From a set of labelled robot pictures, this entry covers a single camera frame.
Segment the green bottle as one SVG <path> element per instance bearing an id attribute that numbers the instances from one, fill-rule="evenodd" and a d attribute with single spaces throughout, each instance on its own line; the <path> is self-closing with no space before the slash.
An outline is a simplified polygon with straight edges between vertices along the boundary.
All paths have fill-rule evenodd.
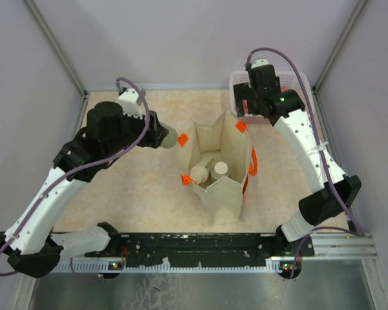
<path id="1" fill-rule="evenodd" d="M 203 156 L 190 170 L 189 177 L 196 183 L 204 183 L 210 174 L 212 166 L 216 163 L 218 155 L 208 154 Z"/>
<path id="2" fill-rule="evenodd" d="M 221 179 L 223 176 L 229 177 L 230 176 L 229 166 L 224 161 L 217 162 L 210 170 L 210 176 L 212 181 L 217 181 Z"/>
<path id="3" fill-rule="evenodd" d="M 166 137 L 162 140 L 160 146 L 164 149 L 171 149 L 177 144 L 178 132 L 174 128 L 166 124 L 162 124 L 162 126 L 167 129 L 168 133 L 166 134 Z"/>

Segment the beige canvas tote bag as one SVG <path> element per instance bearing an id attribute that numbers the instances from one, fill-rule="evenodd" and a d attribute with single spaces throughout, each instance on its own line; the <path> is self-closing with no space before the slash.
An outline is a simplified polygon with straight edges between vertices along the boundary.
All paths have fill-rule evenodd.
<path id="1" fill-rule="evenodd" d="M 250 176 L 258 171 L 247 125 L 229 112 L 195 122 L 177 140 L 177 169 L 204 208 L 204 225 L 238 222 Z"/>

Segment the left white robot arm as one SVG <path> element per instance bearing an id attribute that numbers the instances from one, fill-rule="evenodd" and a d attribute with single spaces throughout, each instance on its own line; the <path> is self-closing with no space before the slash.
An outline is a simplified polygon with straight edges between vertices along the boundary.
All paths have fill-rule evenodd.
<path id="1" fill-rule="evenodd" d="M 124 111 L 112 101 L 98 103 L 87 113 L 86 125 L 64 144 L 47 179 L 18 221 L 0 232 L 0 255 L 7 255 L 10 275 L 41 278 L 60 260 L 75 256 L 114 256 L 122 248 L 121 234 L 107 222 L 79 232 L 54 233 L 64 210 L 102 170 L 135 146 L 169 149 L 175 129 L 147 115 Z"/>

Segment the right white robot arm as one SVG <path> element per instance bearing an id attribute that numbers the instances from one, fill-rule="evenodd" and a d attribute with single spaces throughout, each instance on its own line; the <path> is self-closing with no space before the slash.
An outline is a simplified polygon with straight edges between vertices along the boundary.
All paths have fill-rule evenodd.
<path id="1" fill-rule="evenodd" d="M 293 254 L 299 239 L 315 227 L 350 208 L 361 188 L 359 177 L 349 176 L 315 136 L 313 106 L 304 102 L 306 85 L 303 76 L 277 71 L 265 59 L 230 75 L 230 100 L 237 117 L 267 119 L 287 140 L 307 177 L 311 194 L 279 228 L 275 245 L 285 256 Z"/>

